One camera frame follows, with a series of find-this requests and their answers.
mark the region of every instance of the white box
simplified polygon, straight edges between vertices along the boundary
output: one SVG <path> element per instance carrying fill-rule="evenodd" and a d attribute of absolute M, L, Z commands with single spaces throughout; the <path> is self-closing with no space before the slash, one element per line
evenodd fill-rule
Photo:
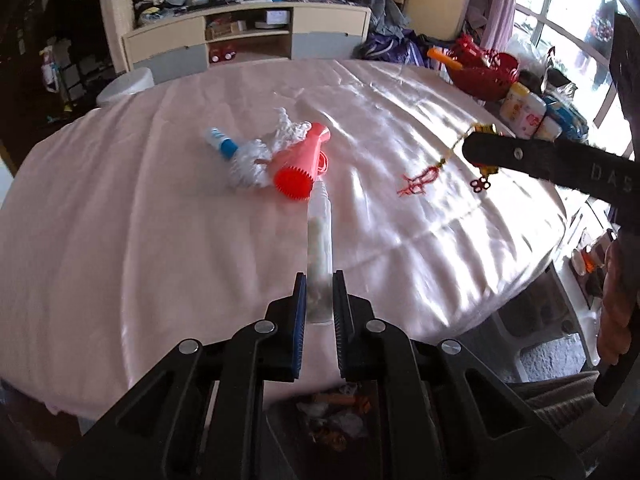
<path fill-rule="evenodd" d="M 288 10 L 267 10 L 266 14 L 267 25 L 286 25 L 289 23 Z"/>

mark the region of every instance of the tv cabinet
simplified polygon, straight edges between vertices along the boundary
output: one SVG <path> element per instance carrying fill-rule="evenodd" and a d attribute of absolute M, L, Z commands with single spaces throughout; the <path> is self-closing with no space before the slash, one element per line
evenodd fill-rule
<path fill-rule="evenodd" d="M 266 10 L 290 12 L 283 28 L 252 26 Z M 207 40 L 211 20 L 228 16 L 251 24 L 237 34 Z M 156 83 L 204 72 L 232 62 L 267 59 L 349 59 L 364 42 L 369 28 L 368 7 L 334 3 L 245 2 L 190 12 L 137 28 L 122 37 L 127 69 L 149 67 Z M 232 61 L 209 62 L 209 45 L 232 43 Z"/>

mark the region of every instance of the round table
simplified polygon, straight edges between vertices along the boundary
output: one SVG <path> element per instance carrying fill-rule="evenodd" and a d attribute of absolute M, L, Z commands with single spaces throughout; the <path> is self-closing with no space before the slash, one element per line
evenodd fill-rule
<path fill-rule="evenodd" d="M 230 338 L 292 292 L 306 203 L 230 189 L 205 141 L 272 132 L 276 108 L 331 129 L 323 149 L 334 269 L 377 317 L 427 342 L 479 324 L 550 261 L 566 213 L 551 184 L 508 171 L 473 193 L 460 146 L 423 196 L 402 175 L 495 122 L 424 68 L 363 61 L 217 66 L 96 109 L 38 144 L 0 211 L 0 376 L 97 418 L 184 338 Z M 307 326 L 302 376 L 339 381 L 334 328 Z"/>

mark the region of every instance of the shelf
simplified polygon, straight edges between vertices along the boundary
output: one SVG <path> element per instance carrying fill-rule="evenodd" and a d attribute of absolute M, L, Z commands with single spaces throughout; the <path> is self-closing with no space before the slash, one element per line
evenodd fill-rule
<path fill-rule="evenodd" d="M 217 63 L 209 63 L 209 68 L 219 66 L 228 66 L 236 63 L 244 62 L 260 62 L 260 61 L 286 61 L 289 58 L 279 54 L 271 54 L 269 52 L 238 52 L 236 57 L 229 61 L 219 61 Z"/>
<path fill-rule="evenodd" d="M 227 34 L 213 40 L 207 40 L 207 43 L 217 43 L 219 41 L 242 40 L 242 38 L 260 38 L 261 36 L 287 36 L 290 32 L 282 28 L 267 28 L 265 30 L 246 30 L 240 34 Z"/>

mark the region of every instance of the gray drawer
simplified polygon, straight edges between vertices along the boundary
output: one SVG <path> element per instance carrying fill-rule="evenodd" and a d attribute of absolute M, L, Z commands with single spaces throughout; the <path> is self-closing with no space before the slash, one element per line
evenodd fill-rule
<path fill-rule="evenodd" d="M 293 34 L 291 59 L 351 59 L 362 36 L 343 32 Z"/>
<path fill-rule="evenodd" d="M 141 66 L 151 69 L 156 84 L 204 72 L 209 67 L 207 45 L 174 48 L 133 64 L 133 68 Z"/>

